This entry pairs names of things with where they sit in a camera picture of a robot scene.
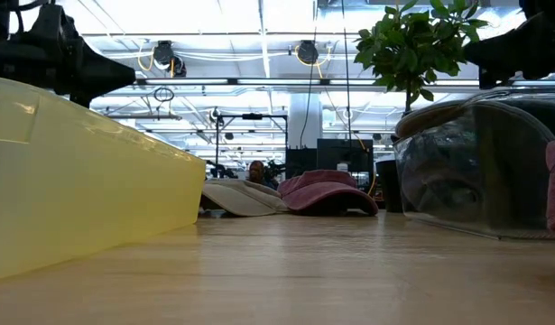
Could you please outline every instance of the black equipment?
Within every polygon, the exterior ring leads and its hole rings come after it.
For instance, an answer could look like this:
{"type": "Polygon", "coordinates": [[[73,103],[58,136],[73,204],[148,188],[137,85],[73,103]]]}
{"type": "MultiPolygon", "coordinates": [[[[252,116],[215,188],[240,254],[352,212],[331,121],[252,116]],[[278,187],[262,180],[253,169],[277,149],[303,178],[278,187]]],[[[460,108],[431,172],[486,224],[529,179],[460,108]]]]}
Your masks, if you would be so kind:
{"type": "Polygon", "coordinates": [[[224,165],[220,164],[220,163],[214,163],[212,161],[207,160],[206,161],[207,164],[212,165],[214,168],[211,168],[209,171],[211,172],[211,175],[213,175],[213,178],[229,178],[229,179],[236,179],[238,178],[233,171],[231,171],[230,169],[227,169],[224,165]]]}
{"type": "Polygon", "coordinates": [[[297,50],[297,56],[299,60],[305,64],[315,64],[317,58],[319,57],[319,52],[315,47],[314,41],[301,41],[301,45],[297,50]]]}
{"type": "Polygon", "coordinates": [[[264,167],[265,180],[271,182],[275,177],[284,173],[286,169],[285,166],[285,163],[277,164],[273,159],[267,162],[267,165],[264,167]]]}
{"type": "Polygon", "coordinates": [[[336,170],[338,163],[347,163],[350,172],[370,172],[374,168],[372,140],[318,139],[317,140],[317,168],[336,170]]]}
{"type": "Polygon", "coordinates": [[[167,72],[173,73],[174,78],[187,77],[187,67],[185,61],[175,55],[172,50],[171,41],[159,41],[154,48],[153,59],[164,67],[167,72]]]}
{"type": "Polygon", "coordinates": [[[285,151],[287,179],[317,169],[317,149],[287,149],[285,151]]]}
{"type": "Polygon", "coordinates": [[[521,0],[528,20],[503,35],[468,44],[466,59],[480,68],[480,88],[506,85],[516,72],[541,79],[555,72],[555,0],[521,0]]]}
{"type": "Polygon", "coordinates": [[[12,79],[88,107],[93,98],[135,82],[134,69],[95,53],[54,0],[19,5],[0,0],[0,78],[12,79]],[[25,32],[20,12],[41,5],[32,29],[25,32]],[[9,37],[9,17],[16,12],[19,31],[9,37]]]}

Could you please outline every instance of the cable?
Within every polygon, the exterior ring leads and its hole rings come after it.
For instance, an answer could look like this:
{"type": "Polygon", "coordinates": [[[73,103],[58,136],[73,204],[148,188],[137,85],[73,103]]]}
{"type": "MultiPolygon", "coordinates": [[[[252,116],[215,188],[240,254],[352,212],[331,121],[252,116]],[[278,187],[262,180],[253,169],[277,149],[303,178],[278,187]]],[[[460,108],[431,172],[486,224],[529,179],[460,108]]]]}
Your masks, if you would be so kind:
{"type": "Polygon", "coordinates": [[[369,187],[369,191],[367,192],[367,196],[371,196],[371,191],[374,190],[375,187],[375,172],[374,172],[374,180],[371,182],[371,186],[369,187]]]}
{"type": "Polygon", "coordinates": [[[27,5],[7,6],[7,8],[8,8],[8,11],[10,12],[17,12],[17,11],[23,12],[23,11],[32,10],[41,5],[47,5],[48,3],[49,3],[49,0],[34,0],[27,5]]]}
{"type": "MultiPolygon", "coordinates": [[[[333,99],[331,99],[331,95],[329,94],[329,90],[328,90],[327,87],[325,87],[325,94],[326,94],[326,95],[328,96],[328,98],[329,98],[329,103],[331,103],[331,106],[333,107],[333,109],[335,109],[335,114],[338,115],[339,121],[341,121],[341,123],[343,123],[343,126],[344,126],[344,127],[347,127],[346,122],[343,120],[343,117],[342,117],[342,116],[339,114],[339,112],[338,112],[338,108],[335,106],[335,104],[333,104],[333,99]]],[[[367,148],[365,147],[364,142],[361,141],[361,139],[359,138],[359,136],[358,136],[355,132],[352,132],[352,133],[349,134],[349,139],[351,139],[351,135],[352,135],[352,134],[356,137],[356,139],[357,139],[357,140],[359,141],[359,143],[361,144],[361,148],[362,148],[365,152],[369,153],[369,149],[367,149],[367,148]]]]}
{"type": "MultiPolygon", "coordinates": [[[[317,24],[315,24],[315,31],[313,32],[313,44],[315,44],[316,40],[317,40],[317,24]]],[[[305,127],[307,127],[307,119],[310,116],[311,85],[313,85],[313,66],[314,65],[315,64],[311,64],[310,88],[309,88],[309,93],[307,95],[307,110],[305,111],[305,121],[303,122],[303,128],[301,129],[301,136],[299,137],[299,146],[301,149],[303,149],[303,134],[305,134],[305,127]]]]}
{"type": "Polygon", "coordinates": [[[16,14],[16,18],[18,18],[18,31],[17,33],[24,33],[24,22],[23,22],[23,15],[21,14],[20,10],[14,11],[16,14]]]}
{"type": "Polygon", "coordinates": [[[149,71],[151,70],[151,68],[153,67],[153,61],[154,61],[154,46],[153,49],[151,50],[151,64],[149,65],[149,68],[146,68],[143,63],[141,62],[141,52],[143,50],[143,46],[139,46],[139,54],[136,57],[137,62],[139,63],[139,67],[141,67],[141,69],[145,70],[145,71],[149,71]]]}
{"type": "Polygon", "coordinates": [[[349,96],[349,53],[347,52],[346,2],[341,0],[341,16],[343,18],[343,40],[346,45],[346,83],[347,83],[347,131],[349,132],[349,152],[351,152],[351,96],[349,96]]]}
{"type": "Polygon", "coordinates": [[[321,68],[317,66],[317,71],[319,72],[319,78],[323,79],[323,73],[321,73],[321,68]]]}

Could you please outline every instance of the pillar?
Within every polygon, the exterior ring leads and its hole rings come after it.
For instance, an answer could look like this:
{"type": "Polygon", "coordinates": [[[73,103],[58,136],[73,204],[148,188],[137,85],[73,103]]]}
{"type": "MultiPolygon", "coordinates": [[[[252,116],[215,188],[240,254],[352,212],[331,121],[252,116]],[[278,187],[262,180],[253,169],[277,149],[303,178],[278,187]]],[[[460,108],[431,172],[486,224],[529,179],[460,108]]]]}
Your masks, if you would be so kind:
{"type": "Polygon", "coordinates": [[[322,105],[319,94],[291,94],[289,105],[289,147],[301,149],[303,146],[317,148],[317,139],[322,137],[322,105]]]}

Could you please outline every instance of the person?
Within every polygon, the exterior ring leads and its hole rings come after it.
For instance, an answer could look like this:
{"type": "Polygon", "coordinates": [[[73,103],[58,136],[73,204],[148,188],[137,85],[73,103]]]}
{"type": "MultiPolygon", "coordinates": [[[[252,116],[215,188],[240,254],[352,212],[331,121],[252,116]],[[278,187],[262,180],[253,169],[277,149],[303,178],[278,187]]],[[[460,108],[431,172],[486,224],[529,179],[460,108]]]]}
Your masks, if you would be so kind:
{"type": "Polygon", "coordinates": [[[265,166],[260,161],[251,162],[249,165],[249,181],[257,184],[262,184],[273,190],[277,190],[277,181],[267,181],[265,179],[265,166]]]}

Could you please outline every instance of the wooden table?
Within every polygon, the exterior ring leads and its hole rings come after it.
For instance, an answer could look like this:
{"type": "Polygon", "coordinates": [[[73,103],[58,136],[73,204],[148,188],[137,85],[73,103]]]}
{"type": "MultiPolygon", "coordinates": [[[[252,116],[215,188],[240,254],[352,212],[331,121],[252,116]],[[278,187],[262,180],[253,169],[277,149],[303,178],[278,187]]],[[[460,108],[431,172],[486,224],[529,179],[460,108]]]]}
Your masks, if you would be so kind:
{"type": "Polygon", "coordinates": [[[0,325],[555,324],[555,242],[380,218],[202,218],[0,281],[0,325]]]}

